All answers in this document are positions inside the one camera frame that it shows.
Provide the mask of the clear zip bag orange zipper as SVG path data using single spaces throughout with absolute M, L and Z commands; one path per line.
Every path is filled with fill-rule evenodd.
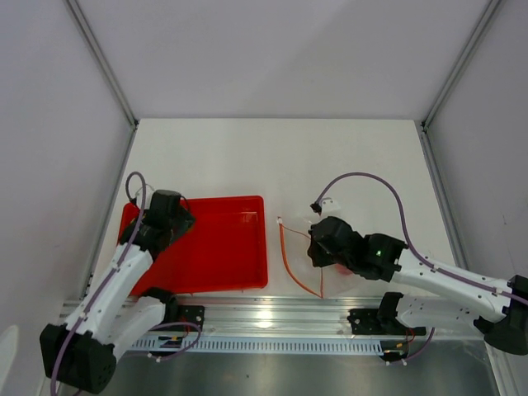
M 278 216 L 280 254 L 288 277 L 304 292 L 320 299 L 350 293 L 360 284 L 358 276 L 341 265 L 313 266 L 308 255 L 309 228 L 316 217 Z

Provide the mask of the red plastic tray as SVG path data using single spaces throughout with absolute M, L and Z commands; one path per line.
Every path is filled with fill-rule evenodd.
M 261 196 L 191 199 L 196 221 L 162 252 L 130 292 L 174 294 L 262 289 L 268 284 L 266 216 Z

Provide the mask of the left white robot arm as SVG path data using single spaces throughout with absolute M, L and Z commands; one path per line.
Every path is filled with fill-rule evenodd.
M 182 327 L 177 297 L 150 287 L 133 306 L 121 307 L 160 254 L 195 223 L 186 199 L 157 190 L 142 203 L 123 231 L 105 274 L 61 323 L 40 334 L 40 350 L 51 394 L 62 383 L 99 394 L 111 381 L 120 358 L 146 332 Z

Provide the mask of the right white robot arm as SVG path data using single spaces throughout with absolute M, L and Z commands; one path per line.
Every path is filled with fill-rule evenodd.
M 348 320 L 360 335 L 418 336 L 428 329 L 473 328 L 500 351 L 527 353 L 527 279 L 501 280 L 447 266 L 416 254 L 408 243 L 382 233 L 360 235 L 329 216 L 309 229 L 313 266 L 338 265 L 368 281 L 412 286 L 433 300 L 390 291 L 377 309 L 353 309 Z

